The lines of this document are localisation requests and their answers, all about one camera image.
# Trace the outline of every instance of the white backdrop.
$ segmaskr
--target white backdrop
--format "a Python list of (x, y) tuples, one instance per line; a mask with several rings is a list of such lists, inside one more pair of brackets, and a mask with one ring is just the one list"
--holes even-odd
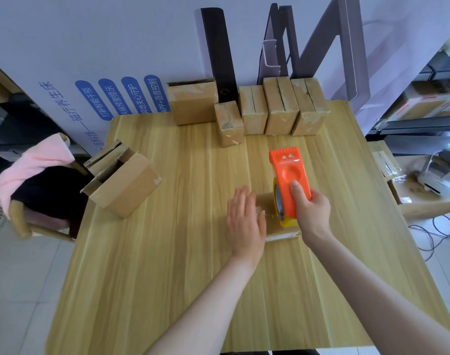
[[(211, 76), (201, 7), (222, 8), (237, 84), (255, 84), (273, 2), (293, 7), (300, 53), (330, 0), (0, 0), (0, 68), (93, 154), (113, 116), (167, 111), (166, 82)], [(450, 0), (360, 2), (368, 131), (450, 36)], [(338, 40), (316, 76), (327, 98), (344, 89)]]

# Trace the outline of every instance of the red tape dispenser handle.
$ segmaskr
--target red tape dispenser handle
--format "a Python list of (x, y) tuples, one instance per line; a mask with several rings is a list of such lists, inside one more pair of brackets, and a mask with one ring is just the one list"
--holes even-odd
[(297, 218), (295, 202), (291, 194), (291, 182), (296, 180), (302, 186), (308, 200), (312, 199), (311, 188), (305, 174), (304, 164), (300, 156), (299, 148), (283, 148), (271, 150), (269, 161), (276, 172), (277, 184), (281, 191), (284, 215)]

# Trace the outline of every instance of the person's right arm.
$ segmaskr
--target person's right arm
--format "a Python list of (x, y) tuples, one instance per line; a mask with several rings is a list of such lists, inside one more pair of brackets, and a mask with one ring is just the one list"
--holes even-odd
[(450, 354), (450, 332), (382, 281), (333, 236), (328, 199), (312, 190), (308, 201), (295, 181), (291, 192), (304, 243), (327, 270), (379, 352)]

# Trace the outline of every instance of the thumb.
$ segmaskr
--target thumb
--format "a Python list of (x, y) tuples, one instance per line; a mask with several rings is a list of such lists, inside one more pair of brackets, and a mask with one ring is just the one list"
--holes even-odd
[(264, 211), (261, 211), (261, 213), (257, 216), (257, 225), (261, 236), (263, 238), (266, 237), (266, 217)]
[(292, 197), (294, 198), (295, 205), (298, 208), (305, 206), (305, 204), (307, 204), (307, 202), (309, 201), (307, 199), (307, 197), (305, 196), (302, 186), (296, 180), (293, 180), (291, 182), (291, 194), (292, 194)]

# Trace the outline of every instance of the forearm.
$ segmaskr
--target forearm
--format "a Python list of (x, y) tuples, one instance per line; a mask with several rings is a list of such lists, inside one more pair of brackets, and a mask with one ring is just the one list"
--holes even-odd
[(381, 354), (450, 354), (450, 332), (407, 301), (333, 237), (311, 250)]
[(253, 272), (250, 264), (230, 258), (146, 354), (219, 354), (235, 306)]

